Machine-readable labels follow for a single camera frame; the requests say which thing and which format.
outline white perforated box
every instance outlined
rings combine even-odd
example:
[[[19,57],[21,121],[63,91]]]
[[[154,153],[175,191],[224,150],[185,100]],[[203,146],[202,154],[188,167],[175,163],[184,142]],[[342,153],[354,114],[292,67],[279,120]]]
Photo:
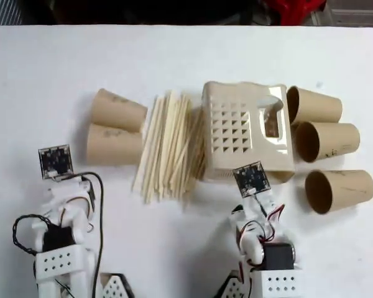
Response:
[[[303,297],[302,270],[266,270],[252,274],[252,296],[256,298]]]
[[[271,182],[295,171],[284,85],[208,82],[203,89],[205,179],[234,181],[232,169],[261,161]]]
[[[87,260],[82,245],[70,245],[36,255],[36,280],[84,270]]]

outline wire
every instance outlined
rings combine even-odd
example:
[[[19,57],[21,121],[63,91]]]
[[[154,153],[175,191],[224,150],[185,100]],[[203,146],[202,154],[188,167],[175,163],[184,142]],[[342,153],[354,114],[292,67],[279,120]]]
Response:
[[[265,209],[262,206],[261,202],[258,200],[257,196],[254,194],[253,197],[257,201],[257,203],[259,203],[262,214],[265,216],[265,218],[268,217],[267,212],[265,211]]]
[[[244,224],[243,228],[241,228],[240,233],[238,233],[239,236],[238,236],[238,238],[236,239],[236,243],[237,243],[237,247],[238,247],[239,249],[241,249],[241,241],[242,241],[242,237],[243,237],[244,233],[246,232],[246,228],[247,228],[250,224],[252,224],[252,223],[256,223],[256,224],[261,228],[262,233],[264,234],[264,236],[259,235],[258,238],[259,238],[260,242],[261,242],[262,240],[265,240],[265,239],[266,239],[266,236],[265,236],[265,229],[264,229],[264,227],[262,226],[262,224],[259,223],[259,222],[256,221],[256,220],[250,220],[250,221],[248,221],[247,223]]]
[[[95,268],[95,273],[94,273],[94,279],[93,279],[93,293],[92,297],[95,298],[95,292],[96,292],[96,285],[98,281],[98,273],[99,273],[99,266],[101,264],[101,258],[102,258],[102,250],[104,246],[104,232],[103,232],[103,214],[104,214],[104,183],[102,182],[101,177],[94,172],[82,172],[78,174],[70,174],[66,176],[61,176],[59,177],[59,180],[57,182],[63,181],[63,180],[68,180],[72,179],[75,177],[82,177],[85,175],[92,175],[95,178],[97,178],[99,182],[99,186],[101,188],[101,203],[99,207],[99,239],[100,239],[100,244],[99,244],[99,251],[98,251],[98,258],[97,258],[97,266]]]
[[[69,202],[73,202],[75,200],[85,200],[87,202],[88,210],[87,210],[87,217],[90,217],[90,201],[86,197],[72,197],[68,201],[66,201],[66,204]]]
[[[44,217],[43,215],[39,214],[28,214],[28,215],[22,215],[16,219],[14,222],[14,225],[12,226],[12,242],[15,244],[15,246],[18,246],[20,249],[22,249],[24,252],[35,256],[37,254],[37,251],[35,251],[33,248],[26,248],[24,245],[20,244],[17,239],[17,229],[18,229],[18,223],[22,219],[40,219],[42,222],[44,222],[47,225],[47,228],[50,228],[54,224],[51,222],[50,219],[47,217]]]
[[[62,283],[60,283],[60,282],[58,281],[58,279],[56,279],[55,281],[57,282],[57,284],[59,284],[59,285],[62,287],[62,289],[64,289],[64,290],[67,291],[67,293],[68,293],[68,295],[69,295],[70,297],[75,298],[75,296],[72,295],[72,293],[70,292],[70,289],[69,289],[68,286],[65,286],[65,285],[63,285]]]
[[[277,214],[277,215],[278,215],[278,220],[277,220],[277,221],[279,221],[280,216],[281,216],[281,214],[282,214],[284,208],[285,208],[285,204],[282,204],[281,206],[279,206],[278,208],[276,208],[274,211],[272,211],[272,212],[268,215],[267,220],[270,221],[271,218],[272,218],[274,215]]]
[[[87,233],[91,233],[94,230],[94,225],[92,223],[90,223],[90,222],[88,224],[91,226],[91,230],[87,231]]]

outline perforated bracket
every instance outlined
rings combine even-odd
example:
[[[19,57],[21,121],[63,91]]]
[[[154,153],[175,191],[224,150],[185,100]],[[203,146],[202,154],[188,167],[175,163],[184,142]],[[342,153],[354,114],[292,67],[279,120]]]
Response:
[[[103,298],[131,298],[126,291],[126,288],[117,275],[111,276],[108,283],[104,287]]]
[[[303,297],[302,270],[264,270],[252,273],[256,298],[298,298]]]
[[[237,278],[232,278],[228,281],[221,298],[247,298],[243,290],[243,284]]]
[[[54,276],[84,270],[86,249],[70,245],[36,255],[37,282]]]

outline brown paper cup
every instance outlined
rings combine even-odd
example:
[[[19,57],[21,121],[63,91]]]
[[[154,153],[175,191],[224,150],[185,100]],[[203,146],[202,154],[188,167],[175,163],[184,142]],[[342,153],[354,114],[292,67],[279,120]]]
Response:
[[[343,105],[338,98],[300,89],[296,86],[287,91],[290,123],[339,122]]]
[[[142,135],[125,130],[90,125],[87,162],[91,165],[136,165],[142,153]]]
[[[97,125],[141,132],[146,115],[146,107],[100,89],[93,101],[91,121]]]
[[[309,163],[355,152],[360,141],[353,124],[304,122],[295,132],[297,152]]]
[[[373,198],[373,179],[363,171],[312,171],[305,179],[305,192],[319,214],[366,202]]]

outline bundle of wooden sticks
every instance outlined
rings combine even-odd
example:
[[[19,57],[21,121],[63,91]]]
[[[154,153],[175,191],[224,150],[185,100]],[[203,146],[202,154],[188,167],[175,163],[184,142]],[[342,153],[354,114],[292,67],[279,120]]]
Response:
[[[156,195],[187,202],[205,167],[202,108],[187,95],[168,93],[155,101],[133,190],[146,203]]]

